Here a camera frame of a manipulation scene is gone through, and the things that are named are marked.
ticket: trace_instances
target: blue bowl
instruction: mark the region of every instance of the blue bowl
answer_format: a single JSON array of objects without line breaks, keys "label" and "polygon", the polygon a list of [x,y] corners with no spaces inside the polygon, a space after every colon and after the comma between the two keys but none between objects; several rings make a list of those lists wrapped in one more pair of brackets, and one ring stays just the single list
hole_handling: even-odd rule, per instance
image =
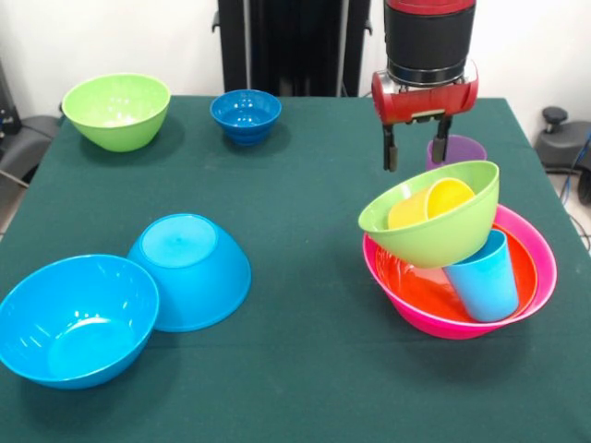
[{"label": "blue bowl", "polygon": [[158,307],[152,277],[125,258],[57,261],[20,282],[0,305],[0,360],[50,388],[100,385],[138,357]]},{"label": "blue bowl", "polygon": [[264,140],[279,114],[281,103],[261,90],[232,90],[211,103],[211,116],[226,136],[240,146],[252,146]]},{"label": "blue bowl", "polygon": [[156,280],[161,297],[157,330],[206,328],[236,311],[250,288],[247,256],[226,231],[199,215],[155,221],[127,257]]}]

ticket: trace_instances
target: dark blue bowl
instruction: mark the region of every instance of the dark blue bowl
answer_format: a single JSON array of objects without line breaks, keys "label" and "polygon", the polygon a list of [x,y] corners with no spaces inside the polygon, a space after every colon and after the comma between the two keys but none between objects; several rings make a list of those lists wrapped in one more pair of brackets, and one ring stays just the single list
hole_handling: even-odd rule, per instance
[{"label": "dark blue bowl", "polygon": [[211,116],[223,132],[240,146],[252,146],[264,140],[279,114],[281,103],[261,90],[232,90],[211,103]]}]

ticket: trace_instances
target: table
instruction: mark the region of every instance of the table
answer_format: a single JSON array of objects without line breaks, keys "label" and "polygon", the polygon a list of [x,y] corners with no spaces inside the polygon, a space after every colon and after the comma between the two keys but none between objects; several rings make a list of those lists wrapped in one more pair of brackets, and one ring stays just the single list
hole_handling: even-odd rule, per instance
[{"label": "table", "polygon": [[65,123],[0,243],[0,294],[62,257],[124,255],[155,219],[211,218],[244,247],[253,284],[224,322],[154,333],[121,377],[46,389],[0,368],[0,441],[589,441],[590,261],[505,100],[453,133],[501,168],[501,203],[555,251],[559,282],[534,317],[473,341],[408,326],[372,280],[358,213],[424,168],[434,124],[399,129],[381,170],[369,99],[285,98],[271,138],[234,147],[211,98],[174,97],[152,144],[113,154]]}]

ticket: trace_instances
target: bowl rim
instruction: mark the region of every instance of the bowl rim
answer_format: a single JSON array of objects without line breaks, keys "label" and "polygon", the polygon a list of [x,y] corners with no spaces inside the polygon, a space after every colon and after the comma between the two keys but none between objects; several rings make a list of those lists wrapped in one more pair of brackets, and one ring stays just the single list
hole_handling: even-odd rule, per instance
[{"label": "bowl rim", "polygon": [[[75,90],[78,90],[79,88],[81,88],[89,83],[92,83],[93,81],[99,80],[99,79],[117,78],[117,77],[139,77],[139,78],[146,78],[148,80],[152,80],[153,82],[164,87],[164,90],[166,91],[166,102],[164,103],[163,106],[160,106],[157,111],[151,113],[147,117],[144,117],[141,120],[138,120],[137,122],[128,123],[128,124],[121,124],[121,125],[115,125],[115,126],[97,126],[97,125],[91,125],[89,123],[83,122],[77,118],[72,117],[72,114],[67,110],[67,99],[70,97],[70,95]],[[66,93],[66,95],[62,99],[62,111],[64,112],[64,115],[67,117],[67,119],[70,120],[72,123],[75,123],[76,125],[91,127],[91,128],[95,128],[95,129],[118,129],[118,128],[122,128],[122,127],[132,127],[132,126],[141,125],[142,123],[145,123],[145,122],[151,120],[152,118],[154,118],[156,115],[160,114],[162,111],[164,111],[168,107],[168,105],[170,104],[170,99],[171,99],[170,88],[168,88],[168,85],[157,77],[149,76],[146,74],[140,74],[140,73],[136,73],[136,72],[115,72],[115,73],[111,73],[111,74],[102,74],[102,75],[95,76],[92,78],[87,78],[85,80],[80,81],[78,84],[74,85]]]},{"label": "bowl rim", "polygon": [[[544,305],[548,302],[548,300],[551,298],[552,294],[554,293],[554,290],[556,289],[556,283],[558,280],[558,268],[557,268],[557,264],[556,264],[556,258],[554,257],[554,253],[552,252],[552,249],[550,248],[548,242],[546,241],[546,239],[544,238],[544,236],[540,233],[540,231],[538,231],[536,229],[536,227],[530,223],[527,219],[525,219],[524,217],[522,217],[521,215],[519,215],[517,212],[515,212],[514,210],[510,210],[509,208],[507,208],[506,206],[503,206],[501,204],[497,205],[497,215],[499,214],[499,212],[505,212],[505,213],[509,213],[511,214],[514,218],[519,219],[520,222],[523,222],[524,225],[527,227],[528,231],[530,233],[532,233],[537,240],[540,242],[540,244],[543,246],[543,248],[546,250],[546,252],[549,254],[549,257],[552,257],[552,263],[551,263],[551,267],[552,267],[552,275],[551,275],[551,283],[549,286],[549,292],[548,295],[546,295],[542,302],[537,305],[536,307],[532,308],[531,310],[529,308],[525,309],[524,312],[522,312],[519,316],[515,316],[515,317],[508,317],[508,318],[504,318],[503,320],[499,320],[499,321],[493,321],[493,322],[489,322],[489,323],[466,323],[463,321],[456,321],[456,320],[449,320],[447,318],[442,318],[442,317],[438,317],[438,316],[434,316],[433,314],[430,314],[429,312],[425,312],[421,309],[418,309],[416,307],[414,307],[413,305],[410,305],[409,303],[407,303],[405,300],[402,300],[401,298],[398,297],[398,295],[396,295],[393,291],[391,291],[378,277],[378,275],[375,273],[374,269],[371,267],[371,265],[369,264],[369,256],[368,256],[368,251],[366,249],[366,241],[370,240],[373,243],[376,243],[367,233],[364,233],[363,235],[363,239],[362,239],[362,244],[361,247],[363,249],[363,257],[365,259],[366,262],[366,266],[369,269],[369,272],[371,273],[371,275],[373,276],[374,280],[378,283],[378,285],[381,287],[381,289],[386,293],[386,295],[388,296],[388,298],[392,301],[394,301],[396,304],[400,304],[403,305],[404,307],[406,307],[407,309],[409,309],[410,311],[412,311],[413,313],[419,314],[421,317],[427,317],[429,318],[429,320],[433,320],[433,321],[437,321],[437,322],[442,322],[447,326],[452,326],[452,327],[461,327],[461,328],[470,328],[472,330],[491,330],[491,329],[497,329],[503,326],[507,326],[510,325],[512,323],[516,323],[518,321],[521,321],[525,318],[528,317],[532,317],[537,311],[539,311],[542,307],[544,307]],[[513,237],[518,240],[520,243],[523,244],[523,242],[517,238],[515,235],[513,235]],[[527,253],[530,255],[531,257],[531,253],[529,252],[529,250],[526,248],[525,249],[527,251]],[[537,272],[537,280],[536,280],[536,292],[539,290],[539,273]]]},{"label": "bowl rim", "polygon": [[275,97],[273,94],[270,94],[269,92],[266,92],[264,90],[253,90],[253,89],[229,90],[229,91],[225,92],[224,94],[217,96],[215,99],[213,99],[211,101],[211,104],[210,104],[211,118],[213,118],[213,120],[215,120],[218,124],[220,124],[222,126],[231,126],[229,123],[225,122],[224,120],[220,119],[217,115],[215,115],[215,113],[213,112],[213,107],[223,97],[227,97],[229,95],[235,95],[235,94],[241,93],[241,92],[251,92],[251,93],[254,92],[255,94],[261,94],[263,96],[271,98],[274,102],[276,102],[279,105],[279,109],[277,110],[276,114],[272,115],[270,118],[268,118],[267,120],[265,120],[261,123],[257,123],[256,125],[248,126],[248,127],[258,127],[258,126],[267,125],[269,123],[274,122],[275,120],[277,120],[279,118],[279,115],[281,114],[281,112],[283,110],[283,106],[281,105],[281,101],[277,97]]},{"label": "bowl rim", "polygon": [[41,272],[48,270],[49,268],[52,268],[52,267],[63,265],[64,263],[67,263],[69,261],[96,258],[96,257],[106,257],[109,259],[114,259],[115,261],[125,262],[127,265],[132,265],[134,268],[139,270],[140,273],[143,273],[146,277],[148,277],[148,279],[151,283],[151,286],[153,287],[153,290],[154,290],[153,293],[155,294],[155,298],[156,298],[155,309],[154,309],[154,312],[152,313],[150,321],[149,321],[150,326],[147,328],[146,331],[144,331],[141,334],[141,337],[135,342],[133,349],[131,351],[129,351],[128,353],[126,353],[124,356],[122,356],[121,358],[117,359],[116,361],[114,361],[108,365],[101,366],[100,368],[94,369],[93,371],[90,371],[90,372],[87,372],[85,374],[81,374],[81,375],[75,376],[75,377],[68,377],[68,378],[37,377],[32,374],[28,374],[27,372],[21,371],[19,369],[16,369],[14,366],[12,366],[5,359],[3,353],[0,352],[0,362],[2,362],[2,364],[5,365],[8,369],[10,369],[13,373],[17,374],[18,376],[24,377],[28,380],[36,381],[39,383],[48,383],[48,384],[61,384],[61,383],[67,383],[67,382],[76,381],[76,380],[82,380],[84,378],[99,374],[109,367],[118,365],[119,363],[124,361],[126,358],[128,358],[138,348],[138,346],[140,346],[143,342],[145,342],[150,337],[150,335],[154,329],[154,325],[156,323],[156,318],[158,317],[158,312],[160,311],[160,292],[158,290],[158,285],[156,284],[156,281],[152,278],[152,276],[144,268],[142,268],[139,264],[137,264],[127,258],[115,256],[112,254],[85,254],[85,255],[79,255],[79,256],[73,256],[73,257],[66,257],[66,258],[62,258],[60,260],[54,261],[54,262],[52,262],[48,265],[45,265],[41,268],[36,269],[31,274],[27,275],[24,279],[19,281],[17,283],[17,285],[14,288],[12,288],[12,290],[10,290],[10,292],[8,293],[6,298],[2,301],[2,303],[0,303],[0,313],[2,313],[2,310],[5,309],[6,302],[15,296],[16,291],[20,287],[23,284],[25,284],[26,281],[34,278],[36,275],[40,274]]},{"label": "bowl rim", "polygon": [[[392,192],[395,188],[399,187],[399,186],[403,186],[405,183],[421,176],[421,175],[425,175],[425,174],[434,174],[436,172],[440,172],[440,171],[445,171],[445,169],[454,169],[454,167],[457,168],[457,166],[459,164],[463,164],[466,167],[470,164],[475,164],[475,163],[485,163],[487,165],[491,165],[494,169],[494,176],[492,177],[492,179],[490,180],[490,183],[488,183],[480,192],[478,192],[477,194],[475,194],[472,198],[470,198],[469,200],[465,201],[464,203],[462,203],[461,205],[458,205],[457,207],[453,208],[453,210],[449,210],[447,212],[444,212],[436,217],[433,217],[432,219],[428,219],[426,221],[421,221],[418,223],[413,223],[410,224],[408,226],[403,226],[400,228],[394,228],[394,229],[370,229],[368,228],[364,223],[361,222],[362,217],[364,216],[364,214],[366,212],[369,211],[369,208],[371,206],[373,206],[376,201],[380,200],[381,198],[383,198],[384,195]],[[470,206],[474,206],[476,205],[476,203],[478,203],[482,198],[484,198],[485,196],[487,196],[490,192],[492,192],[494,190],[494,188],[497,186],[498,182],[499,182],[499,176],[500,176],[500,168],[499,165],[495,162],[491,162],[489,160],[471,160],[471,161],[467,161],[467,162],[457,162],[457,163],[452,163],[452,164],[446,164],[445,166],[441,166],[440,168],[437,169],[433,169],[430,171],[425,171],[424,173],[421,173],[419,175],[415,175],[413,177],[410,177],[406,180],[404,180],[403,182],[399,183],[396,186],[391,187],[390,189],[387,189],[386,191],[382,192],[381,194],[379,194],[376,198],[374,198],[373,200],[371,200],[369,202],[369,204],[367,204],[363,210],[361,211],[361,213],[359,214],[359,217],[357,218],[357,224],[359,225],[359,227],[366,233],[372,234],[372,233],[378,233],[378,234],[392,234],[392,233],[407,233],[407,232],[411,232],[411,231],[415,231],[415,230],[419,230],[419,229],[426,229],[428,228],[430,225],[432,225],[435,222],[439,222],[441,220],[445,220],[447,218],[451,218],[454,215],[457,214],[457,211],[459,209],[465,209],[468,208]]]}]

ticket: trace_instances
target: plastic bowl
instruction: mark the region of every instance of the plastic bowl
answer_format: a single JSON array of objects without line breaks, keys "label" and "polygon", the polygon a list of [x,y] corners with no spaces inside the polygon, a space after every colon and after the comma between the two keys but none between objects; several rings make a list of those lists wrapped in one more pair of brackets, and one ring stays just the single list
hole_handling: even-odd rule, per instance
[{"label": "plastic bowl", "polygon": [[170,91],[157,78],[110,74],[80,83],[62,102],[66,117],[83,136],[113,152],[138,150],[163,125]]},{"label": "plastic bowl", "polygon": [[247,256],[226,231],[199,215],[174,214],[155,221],[128,258],[156,280],[161,307],[154,328],[165,332],[222,321],[250,288]]},{"label": "plastic bowl", "polygon": [[494,323],[464,323],[435,317],[409,305],[379,279],[376,268],[378,245],[364,235],[363,252],[371,274],[390,298],[400,315],[415,328],[429,335],[451,340],[473,339],[509,324],[533,316],[552,296],[556,286],[556,259],[544,237],[526,219],[502,205],[498,206],[495,222],[510,232],[530,253],[537,270],[537,289],[532,302],[520,315]]},{"label": "plastic bowl", "polygon": [[[388,229],[392,206],[441,178],[467,183],[476,196],[421,223]],[[485,244],[499,201],[499,167],[492,162],[460,162],[417,175],[386,191],[361,212],[359,226],[378,245],[420,268],[442,268],[472,256]]]},{"label": "plastic bowl", "polygon": [[261,90],[232,90],[211,103],[211,116],[235,144],[260,143],[275,125],[282,105]]},{"label": "plastic bowl", "polygon": [[85,389],[138,357],[158,314],[144,269],[115,256],[66,258],[33,272],[0,305],[0,360],[58,389]]}]

